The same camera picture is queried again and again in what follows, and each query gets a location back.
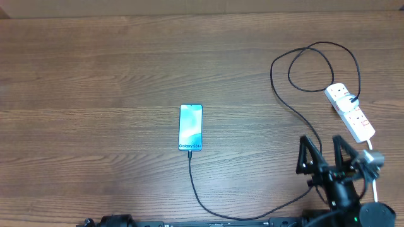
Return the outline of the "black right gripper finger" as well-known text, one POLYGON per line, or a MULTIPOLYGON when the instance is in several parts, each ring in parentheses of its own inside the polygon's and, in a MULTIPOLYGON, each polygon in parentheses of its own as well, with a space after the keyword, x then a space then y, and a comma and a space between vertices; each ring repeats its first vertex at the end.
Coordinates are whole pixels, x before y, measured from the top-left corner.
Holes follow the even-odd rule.
POLYGON ((328 167, 323 155, 314 143, 307 137, 300 138, 299 155, 296 174, 316 174, 323 172, 328 167))
POLYGON ((335 151, 336 167, 348 167, 358 157, 359 153, 349 145, 340 135, 333 136, 333 145, 335 151), (349 156, 349 159, 343 159, 343 153, 349 156))

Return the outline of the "blue Samsung Galaxy smartphone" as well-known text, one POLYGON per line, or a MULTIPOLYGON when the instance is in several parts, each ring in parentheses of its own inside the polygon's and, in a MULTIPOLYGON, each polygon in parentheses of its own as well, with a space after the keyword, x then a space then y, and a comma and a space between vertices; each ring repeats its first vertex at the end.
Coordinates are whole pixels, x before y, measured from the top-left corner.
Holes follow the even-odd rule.
POLYGON ((179 113, 180 151, 201 151, 203 147, 203 106, 182 104, 179 113))

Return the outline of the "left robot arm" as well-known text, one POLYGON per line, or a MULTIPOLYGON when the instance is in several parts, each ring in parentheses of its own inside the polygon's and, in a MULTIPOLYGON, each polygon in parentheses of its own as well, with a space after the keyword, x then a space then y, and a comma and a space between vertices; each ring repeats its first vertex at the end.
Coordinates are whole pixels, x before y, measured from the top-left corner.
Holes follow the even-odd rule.
POLYGON ((99 223, 88 218, 81 227, 136 227, 136 223, 130 214, 104 216, 99 223))

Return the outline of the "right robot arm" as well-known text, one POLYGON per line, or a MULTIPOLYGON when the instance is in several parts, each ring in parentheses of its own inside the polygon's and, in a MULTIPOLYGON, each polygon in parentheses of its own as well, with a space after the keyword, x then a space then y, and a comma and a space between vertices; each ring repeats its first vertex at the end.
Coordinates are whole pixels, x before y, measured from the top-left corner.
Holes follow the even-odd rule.
POLYGON ((322 188, 326 210, 302 213, 300 226, 394 226, 396 213, 378 201, 361 203, 369 183, 377 180, 384 156, 356 151, 341 136, 333 137, 335 165, 330 166, 307 136, 300 138, 297 174, 310 175, 309 187, 322 188))

